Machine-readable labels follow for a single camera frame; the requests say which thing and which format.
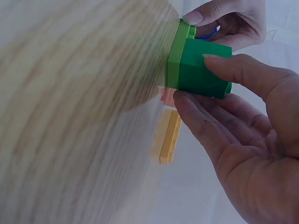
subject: dark green block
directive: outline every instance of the dark green block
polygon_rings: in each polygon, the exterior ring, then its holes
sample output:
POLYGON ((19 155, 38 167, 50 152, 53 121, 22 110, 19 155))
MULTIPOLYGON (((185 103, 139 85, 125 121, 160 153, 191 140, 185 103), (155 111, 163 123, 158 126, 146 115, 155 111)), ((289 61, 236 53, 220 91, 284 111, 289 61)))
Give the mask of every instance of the dark green block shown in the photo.
POLYGON ((224 98, 231 91, 231 83, 219 79, 206 68, 203 54, 231 57, 232 49, 216 43, 187 39, 180 63, 178 89, 224 98))

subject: fingernail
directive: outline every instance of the fingernail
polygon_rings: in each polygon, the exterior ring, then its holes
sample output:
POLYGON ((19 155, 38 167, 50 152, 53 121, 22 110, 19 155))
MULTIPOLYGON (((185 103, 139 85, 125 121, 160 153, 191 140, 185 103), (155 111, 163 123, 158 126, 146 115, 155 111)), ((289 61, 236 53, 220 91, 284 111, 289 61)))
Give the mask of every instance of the fingernail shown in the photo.
POLYGON ((204 20, 203 15, 198 11, 192 11, 183 16, 183 20, 189 25, 196 25, 204 20))

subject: finger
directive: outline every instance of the finger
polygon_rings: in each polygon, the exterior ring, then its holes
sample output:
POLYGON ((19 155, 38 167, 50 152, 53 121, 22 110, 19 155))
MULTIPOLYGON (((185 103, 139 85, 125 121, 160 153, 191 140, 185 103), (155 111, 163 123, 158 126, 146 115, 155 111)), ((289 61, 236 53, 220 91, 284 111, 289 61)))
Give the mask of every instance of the finger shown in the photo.
POLYGON ((258 131, 262 137, 265 137, 272 129, 267 116, 235 94, 230 93, 225 99, 215 101, 223 109, 241 119, 249 128, 252 127, 258 131))
POLYGON ((222 151, 230 145, 229 141, 221 129, 200 112, 184 92, 175 92, 174 102, 183 122, 200 141, 213 165, 216 166, 222 151))
POLYGON ((275 88, 294 77, 294 73, 286 70, 277 72, 278 68, 263 64, 248 55, 230 58, 205 56, 205 65, 219 78, 245 86, 265 102, 275 88))
POLYGON ((246 34, 224 35, 222 38, 218 38, 213 42, 229 46, 233 49, 233 51, 251 46, 256 43, 252 37, 246 34))
POLYGON ((190 25, 200 27, 232 12, 236 12, 234 1, 213 0, 186 14, 183 19, 190 25))
POLYGON ((252 145, 253 142, 261 139, 261 136, 259 136, 253 128, 248 127, 238 117, 217 105, 215 99, 204 96, 196 96, 196 99, 203 108, 223 124, 242 145, 249 146, 252 145))
POLYGON ((218 22, 212 22, 196 29, 195 38, 202 38, 211 35, 214 30, 218 27, 218 22))
POLYGON ((209 118, 212 122, 214 122, 221 129, 222 133, 225 135, 225 137, 227 138, 229 143, 240 144, 240 142, 237 140, 237 138, 223 124, 221 124, 216 118, 214 118, 209 112, 207 112, 201 106, 201 104, 196 99, 197 95, 190 94, 188 92, 181 92, 181 93, 177 93, 177 94, 185 95, 186 97, 188 97, 194 103, 194 105, 197 107, 197 109, 203 113, 203 115, 205 115, 207 118, 209 118))

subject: light green block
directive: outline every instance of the light green block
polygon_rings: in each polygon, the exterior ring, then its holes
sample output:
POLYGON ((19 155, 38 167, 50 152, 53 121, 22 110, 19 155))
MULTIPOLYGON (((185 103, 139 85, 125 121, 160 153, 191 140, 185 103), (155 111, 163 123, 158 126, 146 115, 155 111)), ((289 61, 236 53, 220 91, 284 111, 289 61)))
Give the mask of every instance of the light green block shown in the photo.
POLYGON ((168 60, 165 75, 165 86, 177 89, 181 58, 184 52, 187 38, 194 39, 196 27, 190 29, 190 25, 181 20, 176 37, 174 39, 168 60))

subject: light wood table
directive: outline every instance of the light wood table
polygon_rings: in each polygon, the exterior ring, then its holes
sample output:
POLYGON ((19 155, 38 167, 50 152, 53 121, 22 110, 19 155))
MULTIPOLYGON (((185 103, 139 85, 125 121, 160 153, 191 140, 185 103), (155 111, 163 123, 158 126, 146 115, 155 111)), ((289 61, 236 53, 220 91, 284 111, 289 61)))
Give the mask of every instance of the light wood table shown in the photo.
POLYGON ((0 223, 144 224, 166 0, 0 1, 0 223))

